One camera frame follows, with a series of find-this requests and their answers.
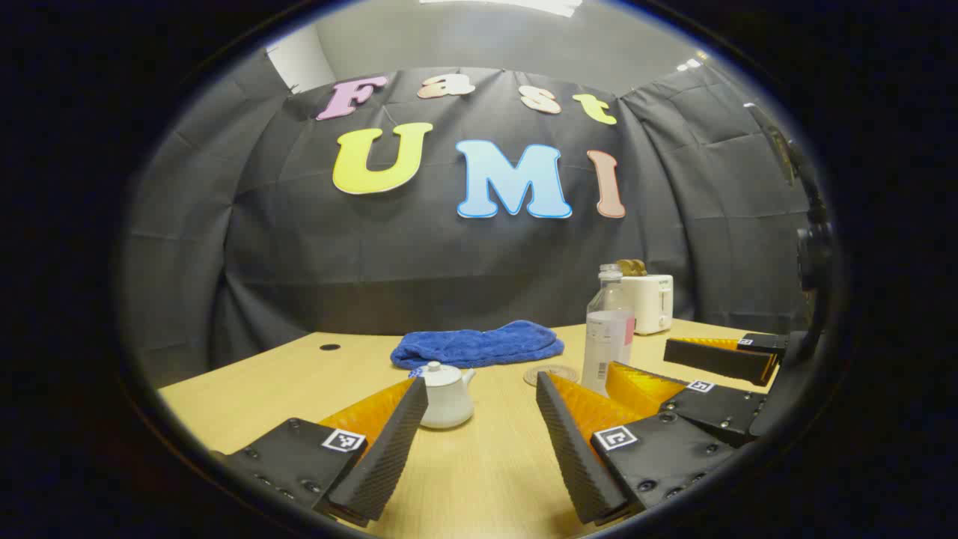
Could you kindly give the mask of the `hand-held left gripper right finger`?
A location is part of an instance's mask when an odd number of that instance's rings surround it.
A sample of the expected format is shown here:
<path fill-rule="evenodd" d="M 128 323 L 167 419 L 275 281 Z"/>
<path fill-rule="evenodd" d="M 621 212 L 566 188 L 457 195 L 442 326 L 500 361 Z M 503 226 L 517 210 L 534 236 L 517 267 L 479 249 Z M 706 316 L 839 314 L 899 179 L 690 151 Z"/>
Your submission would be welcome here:
<path fill-rule="evenodd" d="M 602 525 L 680 497 L 736 453 L 675 412 L 636 413 L 552 373 L 538 373 L 536 400 L 584 524 Z"/>

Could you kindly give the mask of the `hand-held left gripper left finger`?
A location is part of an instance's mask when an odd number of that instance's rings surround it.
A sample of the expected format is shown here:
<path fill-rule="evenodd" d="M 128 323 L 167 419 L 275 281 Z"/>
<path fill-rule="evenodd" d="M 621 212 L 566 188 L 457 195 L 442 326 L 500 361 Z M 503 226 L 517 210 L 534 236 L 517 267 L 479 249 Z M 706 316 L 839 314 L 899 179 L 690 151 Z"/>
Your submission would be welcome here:
<path fill-rule="evenodd" d="M 365 528 L 396 490 L 427 406 L 424 380 L 410 377 L 322 421 L 285 419 L 213 457 L 260 491 Z"/>

